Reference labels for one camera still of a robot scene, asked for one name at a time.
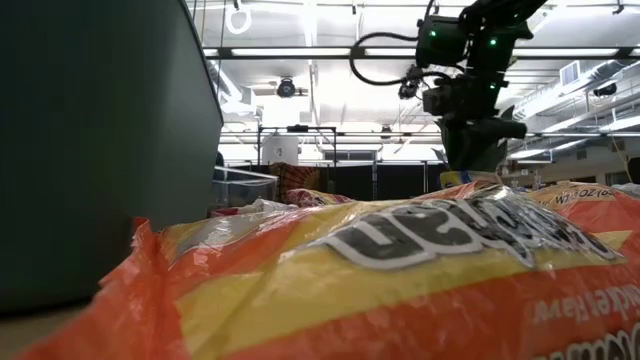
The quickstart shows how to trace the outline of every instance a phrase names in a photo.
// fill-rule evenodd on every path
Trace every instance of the air vent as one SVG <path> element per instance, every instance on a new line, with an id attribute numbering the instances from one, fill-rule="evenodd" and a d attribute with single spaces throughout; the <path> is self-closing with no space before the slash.
<path id="1" fill-rule="evenodd" d="M 576 158 L 578 160 L 582 160 L 582 159 L 586 159 L 587 158 L 587 149 L 580 149 L 576 152 Z"/>
<path id="2" fill-rule="evenodd" d="M 574 61 L 560 69 L 560 83 L 562 86 L 566 86 L 577 81 L 579 77 L 580 63 L 578 61 Z"/>
<path id="3" fill-rule="evenodd" d="M 609 142 L 609 150 L 611 150 L 611 152 L 624 151 L 625 150 L 624 140 L 622 139 L 615 140 L 615 144 L 613 142 Z"/>

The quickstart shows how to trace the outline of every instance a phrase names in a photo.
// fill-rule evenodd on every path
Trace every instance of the snack bag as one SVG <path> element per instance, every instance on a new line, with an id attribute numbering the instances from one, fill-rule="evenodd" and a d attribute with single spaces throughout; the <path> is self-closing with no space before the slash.
<path id="1" fill-rule="evenodd" d="M 23 358 L 638 359 L 637 232 L 465 186 L 141 223 L 90 308 Z"/>
<path id="2" fill-rule="evenodd" d="M 601 238 L 606 243 L 634 239 L 627 241 L 627 248 L 640 256 L 640 199 L 608 186 L 586 183 L 563 183 L 527 196 L 583 230 L 603 234 Z"/>
<path id="3" fill-rule="evenodd" d="M 352 201 L 354 200 L 346 196 L 327 194 L 315 190 L 295 189 L 287 191 L 287 202 L 299 207 L 334 205 Z"/>

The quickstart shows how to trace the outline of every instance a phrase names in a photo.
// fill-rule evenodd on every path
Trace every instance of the wall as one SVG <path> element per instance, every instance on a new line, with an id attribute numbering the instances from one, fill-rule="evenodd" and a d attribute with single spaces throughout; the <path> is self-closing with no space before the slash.
<path id="1" fill-rule="evenodd" d="M 567 155 L 557 157 L 554 164 L 543 167 L 540 171 L 543 181 L 569 180 L 586 176 L 596 176 L 596 181 L 605 184 L 605 174 L 625 170 L 627 156 L 640 156 L 640 142 L 634 138 L 625 139 L 626 150 L 614 153 L 607 146 L 589 146 L 587 158 L 577 160 L 576 150 L 567 151 Z"/>

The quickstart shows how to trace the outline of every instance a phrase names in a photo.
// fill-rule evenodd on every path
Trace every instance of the fluorescent ceiling light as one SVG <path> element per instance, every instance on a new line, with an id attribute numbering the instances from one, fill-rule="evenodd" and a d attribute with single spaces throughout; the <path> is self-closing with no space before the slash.
<path id="1" fill-rule="evenodd" d="M 616 52 L 618 49 L 515 49 L 513 56 L 611 56 Z"/>
<path id="2" fill-rule="evenodd" d="M 339 56 L 349 55 L 349 48 L 298 48 L 298 49 L 232 49 L 236 56 Z"/>
<path id="3" fill-rule="evenodd" d="M 640 125 L 640 116 L 634 116 L 632 118 L 614 121 L 611 124 L 600 127 L 599 130 L 602 132 L 609 132 L 609 131 L 616 131 L 620 129 L 626 129 L 628 127 L 632 127 L 636 125 Z"/>
<path id="4" fill-rule="evenodd" d="M 549 126 L 548 128 L 542 130 L 542 132 L 554 132 L 554 131 L 566 129 L 571 125 L 579 123 L 580 121 L 582 121 L 582 119 L 575 119 L 575 118 L 561 121 L 555 125 Z"/>
<path id="5" fill-rule="evenodd" d="M 557 146 L 557 147 L 553 148 L 553 150 L 554 150 L 554 151 L 558 151 L 558 150 L 565 150 L 565 149 L 568 149 L 568 148 L 570 148 L 570 147 L 574 147 L 574 146 L 576 146 L 576 145 L 578 145 L 578 144 L 580 144 L 580 143 L 583 143 L 583 142 L 585 142 L 585 141 L 586 141 L 586 140 L 584 140 L 584 139 L 583 139 L 583 140 L 576 140 L 576 141 L 568 142 L 568 143 L 566 143 L 566 144 L 562 144 L 562 145 L 560 145 L 560 146 Z"/>
<path id="6" fill-rule="evenodd" d="M 547 149 L 531 149 L 531 150 L 522 150 L 516 153 L 509 155 L 509 159 L 524 159 L 531 156 L 536 156 L 542 154 L 547 151 Z"/>
<path id="7" fill-rule="evenodd" d="M 542 133 L 542 137 L 598 137 L 598 133 Z"/>
<path id="8" fill-rule="evenodd" d="M 204 56 L 218 56 L 218 49 L 204 49 Z"/>
<path id="9" fill-rule="evenodd" d="M 379 48 L 379 49 L 366 49 L 364 53 L 368 56 L 415 56 L 415 48 L 407 49 L 393 49 L 393 48 Z"/>

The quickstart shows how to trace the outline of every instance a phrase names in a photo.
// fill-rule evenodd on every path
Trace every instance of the black cable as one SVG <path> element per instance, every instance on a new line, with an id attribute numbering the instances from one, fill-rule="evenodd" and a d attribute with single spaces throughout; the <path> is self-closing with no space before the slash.
<path id="1" fill-rule="evenodd" d="M 375 80 L 370 80 L 367 79 L 366 77 L 364 77 L 364 75 L 362 75 L 358 69 L 356 69 L 356 64 L 355 64 L 355 53 L 353 51 L 353 49 L 360 47 L 360 45 L 372 38 L 376 38 L 376 37 L 388 37 L 388 38 L 392 38 L 392 39 L 397 39 L 397 40 L 403 40 L 403 41 L 418 41 L 417 37 L 411 37 L 411 36 L 405 36 L 405 35 L 400 35 L 400 34 L 395 34 L 395 33 L 390 33 L 390 32 L 375 32 L 375 33 L 371 33 L 371 34 L 367 34 L 365 36 L 363 36 L 362 38 L 360 38 L 360 40 L 356 41 L 356 43 L 353 45 L 353 47 L 351 48 L 351 54 L 349 55 L 349 66 L 351 67 L 351 71 L 353 72 L 353 75 L 355 75 L 358 79 L 360 79 L 360 81 L 369 84 L 369 85 L 373 85 L 373 86 L 390 86 L 390 85 L 398 85 L 398 84 L 402 84 L 407 80 L 411 80 L 411 79 L 421 79 L 427 76 L 437 76 L 437 77 L 441 77 L 443 79 L 447 79 L 449 81 L 451 81 L 451 77 L 443 72 L 439 72 L 439 71 L 427 71 L 422 73 L 420 76 L 416 76 L 416 77 L 411 77 L 411 78 L 407 78 L 407 77 L 403 77 L 400 79 L 396 79 L 396 80 L 390 80 L 390 81 L 375 81 Z"/>
<path id="2" fill-rule="evenodd" d="M 433 7 L 433 3 L 435 2 L 435 0 L 429 0 L 429 5 L 427 5 L 427 11 L 424 14 L 424 19 L 427 20 L 427 17 L 429 16 L 429 14 L 431 14 L 431 7 Z"/>

